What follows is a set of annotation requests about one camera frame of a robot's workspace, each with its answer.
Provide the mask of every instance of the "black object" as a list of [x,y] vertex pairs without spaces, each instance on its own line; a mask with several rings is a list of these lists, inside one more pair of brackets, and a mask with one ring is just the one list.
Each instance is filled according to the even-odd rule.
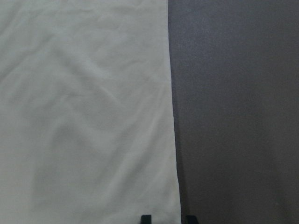
[[[186,216],[187,224],[199,224],[196,216]],[[151,224],[151,215],[141,216],[140,224]]]
[[186,216],[187,224],[199,224],[196,216]]
[[141,216],[140,224],[151,224],[151,215]]

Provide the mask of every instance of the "dark gray background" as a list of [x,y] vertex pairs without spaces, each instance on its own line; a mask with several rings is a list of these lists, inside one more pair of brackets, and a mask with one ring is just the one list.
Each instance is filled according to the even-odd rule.
[[299,1],[169,0],[182,215],[299,223]]

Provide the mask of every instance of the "white fabric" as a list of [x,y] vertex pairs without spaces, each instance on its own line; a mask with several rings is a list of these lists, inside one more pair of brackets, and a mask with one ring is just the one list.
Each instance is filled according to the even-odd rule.
[[179,224],[166,0],[0,0],[0,223]]

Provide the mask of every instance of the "gray fabric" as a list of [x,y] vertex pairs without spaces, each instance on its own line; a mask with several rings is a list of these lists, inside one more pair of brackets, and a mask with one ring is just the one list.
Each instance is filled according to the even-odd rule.
[[299,223],[299,1],[170,0],[182,214]]

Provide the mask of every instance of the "gray surface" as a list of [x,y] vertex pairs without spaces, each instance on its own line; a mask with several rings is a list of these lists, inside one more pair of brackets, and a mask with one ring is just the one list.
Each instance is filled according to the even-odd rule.
[[299,1],[170,0],[182,214],[299,223]]

